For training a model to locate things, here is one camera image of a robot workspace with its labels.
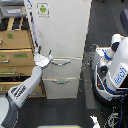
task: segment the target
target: cable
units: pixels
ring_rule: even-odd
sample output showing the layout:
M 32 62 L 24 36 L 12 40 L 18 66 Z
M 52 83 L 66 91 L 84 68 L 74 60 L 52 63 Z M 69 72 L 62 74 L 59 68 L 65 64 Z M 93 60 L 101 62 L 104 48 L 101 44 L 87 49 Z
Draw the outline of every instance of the cable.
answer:
M 96 0 L 98 1 L 100 4 L 104 4 L 106 2 L 106 0 Z
M 89 82 L 89 83 L 91 84 L 89 90 L 87 90 L 87 91 L 82 91 L 81 88 L 80 88 L 80 86 L 79 86 L 78 88 L 79 88 L 79 91 L 80 91 L 80 92 L 82 92 L 82 93 L 88 93 L 88 92 L 91 91 L 91 89 L 92 89 L 92 83 L 91 83 L 89 80 L 84 80 L 84 81 L 85 81 L 85 82 Z
M 111 128 L 114 128 L 114 126 L 118 123 L 118 113 L 115 113 L 114 112 L 114 109 L 115 107 L 113 107 L 113 112 L 112 114 L 108 117 L 105 125 L 104 125 L 104 128 L 106 128 L 106 126 L 108 125 L 109 127 Z
M 96 48 L 99 47 L 97 44 L 92 44 L 92 46 L 91 46 L 91 50 L 92 50 L 92 52 L 94 52 L 94 51 L 93 51 L 93 46 L 96 46 Z
M 120 116 L 120 122 L 119 122 L 118 128 L 120 128 L 120 126 L 121 126 L 121 121 L 122 121 L 122 106 L 123 106 L 124 98 L 127 95 L 127 93 L 128 93 L 128 90 L 125 92 L 124 97 L 123 97 L 123 99 L 121 101 L 121 116 Z

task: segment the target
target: freezer drawer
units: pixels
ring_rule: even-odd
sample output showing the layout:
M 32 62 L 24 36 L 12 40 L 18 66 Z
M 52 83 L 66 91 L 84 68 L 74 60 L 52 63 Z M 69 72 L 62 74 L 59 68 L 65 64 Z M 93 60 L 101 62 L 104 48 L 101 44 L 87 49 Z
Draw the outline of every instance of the freezer drawer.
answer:
M 35 65 L 32 49 L 0 50 L 0 66 Z
M 43 70 L 43 78 L 69 78 L 79 77 L 82 58 L 52 60 Z
M 47 99 L 77 98 L 79 79 L 43 79 Z
M 0 77 L 12 77 L 18 75 L 31 76 L 34 66 L 0 66 Z
M 25 17 L 26 11 L 24 6 L 3 6 L 0 7 L 4 17 Z
M 0 31 L 0 49 L 31 48 L 30 38 L 27 30 Z

